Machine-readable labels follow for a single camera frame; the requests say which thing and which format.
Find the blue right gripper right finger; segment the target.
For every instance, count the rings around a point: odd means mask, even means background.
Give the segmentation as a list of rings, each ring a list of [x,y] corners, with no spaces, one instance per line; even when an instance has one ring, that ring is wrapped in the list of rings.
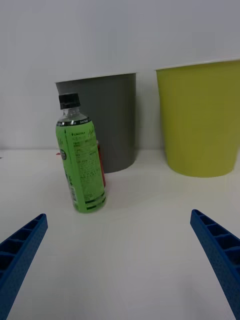
[[[224,292],[234,317],[240,318],[240,239],[197,209],[190,225]]]

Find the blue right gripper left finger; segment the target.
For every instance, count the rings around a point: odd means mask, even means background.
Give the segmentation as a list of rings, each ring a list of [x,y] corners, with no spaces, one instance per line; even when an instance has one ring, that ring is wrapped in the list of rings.
[[[8,318],[47,229],[42,213],[0,244],[0,319]]]

